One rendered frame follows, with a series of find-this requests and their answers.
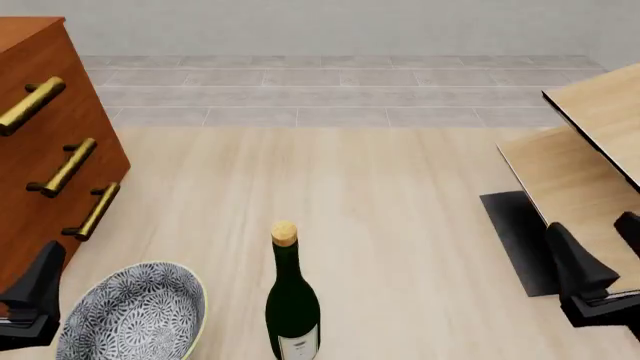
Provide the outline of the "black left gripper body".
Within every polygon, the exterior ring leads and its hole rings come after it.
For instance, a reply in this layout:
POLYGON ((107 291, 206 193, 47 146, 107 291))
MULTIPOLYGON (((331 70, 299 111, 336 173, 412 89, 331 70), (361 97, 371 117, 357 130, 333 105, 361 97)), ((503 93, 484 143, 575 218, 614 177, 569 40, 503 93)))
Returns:
POLYGON ((0 347, 47 347, 60 326, 59 305, 44 308, 7 306, 0 317, 0 347))

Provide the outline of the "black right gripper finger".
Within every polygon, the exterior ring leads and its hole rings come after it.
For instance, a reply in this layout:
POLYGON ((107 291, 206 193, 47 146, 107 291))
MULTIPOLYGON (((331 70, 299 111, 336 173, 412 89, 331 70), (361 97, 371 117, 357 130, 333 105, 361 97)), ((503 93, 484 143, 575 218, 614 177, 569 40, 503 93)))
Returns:
POLYGON ((640 258, 640 215, 634 212, 623 212, 614 222, 614 227, 622 239, 640 258))
POLYGON ((557 269, 561 299, 595 301, 609 296, 608 287, 620 275, 590 254, 566 227, 549 224, 544 239, 557 269))

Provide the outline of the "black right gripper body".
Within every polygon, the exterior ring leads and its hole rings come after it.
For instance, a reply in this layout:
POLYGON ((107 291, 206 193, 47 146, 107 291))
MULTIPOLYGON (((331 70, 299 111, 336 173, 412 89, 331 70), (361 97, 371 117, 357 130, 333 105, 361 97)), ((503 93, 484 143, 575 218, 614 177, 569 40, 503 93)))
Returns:
POLYGON ((640 290, 613 293, 600 299, 561 294, 560 308, 572 326, 626 326, 640 329, 640 290))

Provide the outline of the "blue patterned bowl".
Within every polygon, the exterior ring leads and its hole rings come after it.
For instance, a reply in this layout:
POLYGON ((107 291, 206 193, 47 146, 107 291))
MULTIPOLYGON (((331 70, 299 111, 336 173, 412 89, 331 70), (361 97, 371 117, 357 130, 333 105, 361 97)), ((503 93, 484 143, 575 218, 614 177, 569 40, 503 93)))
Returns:
POLYGON ((76 303, 55 360, 189 360, 206 317, 206 290, 194 272, 177 263, 138 263, 76 303))

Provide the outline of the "brown wooden cabinet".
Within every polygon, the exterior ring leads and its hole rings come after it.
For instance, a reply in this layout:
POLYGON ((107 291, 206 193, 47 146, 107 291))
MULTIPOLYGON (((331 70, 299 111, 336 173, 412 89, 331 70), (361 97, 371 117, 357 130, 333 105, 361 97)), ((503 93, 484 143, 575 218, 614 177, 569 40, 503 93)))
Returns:
POLYGON ((57 241, 73 255, 82 242, 62 236, 79 227, 105 188, 130 162, 60 17, 0 17, 0 114, 28 95, 27 84, 60 77, 66 89, 9 137, 0 136, 0 293, 41 249, 57 241), (86 138, 97 147, 55 198, 26 191, 46 182, 86 138))

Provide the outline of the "pale wood wine rack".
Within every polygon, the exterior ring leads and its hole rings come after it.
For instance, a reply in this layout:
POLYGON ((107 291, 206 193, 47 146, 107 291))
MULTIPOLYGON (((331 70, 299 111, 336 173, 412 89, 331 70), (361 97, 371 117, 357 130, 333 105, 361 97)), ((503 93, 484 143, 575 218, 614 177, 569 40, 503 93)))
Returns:
POLYGON ((640 258, 614 227, 623 212, 640 215, 640 63, 543 97, 566 124, 499 152, 546 229, 559 222, 620 275, 609 294, 640 290, 640 258))

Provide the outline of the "dark green wine bottle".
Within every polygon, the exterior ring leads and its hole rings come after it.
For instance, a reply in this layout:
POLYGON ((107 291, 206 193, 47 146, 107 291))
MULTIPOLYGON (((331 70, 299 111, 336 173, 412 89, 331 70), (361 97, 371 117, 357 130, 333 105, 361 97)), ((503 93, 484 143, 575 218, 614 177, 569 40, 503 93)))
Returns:
POLYGON ((271 230, 276 278, 268 293, 265 322, 278 360, 314 360, 321 344, 318 298, 299 263, 298 230, 279 221, 271 230))

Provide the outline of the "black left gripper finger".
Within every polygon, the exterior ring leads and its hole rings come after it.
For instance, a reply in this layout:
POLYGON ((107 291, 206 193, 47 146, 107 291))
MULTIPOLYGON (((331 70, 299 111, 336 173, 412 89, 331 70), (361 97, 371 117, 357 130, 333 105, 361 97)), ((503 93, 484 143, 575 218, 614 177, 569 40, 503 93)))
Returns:
POLYGON ((8 308, 6 320, 36 320, 40 316, 60 319, 59 286, 65 248, 48 242, 29 268, 0 293, 0 303, 8 308))

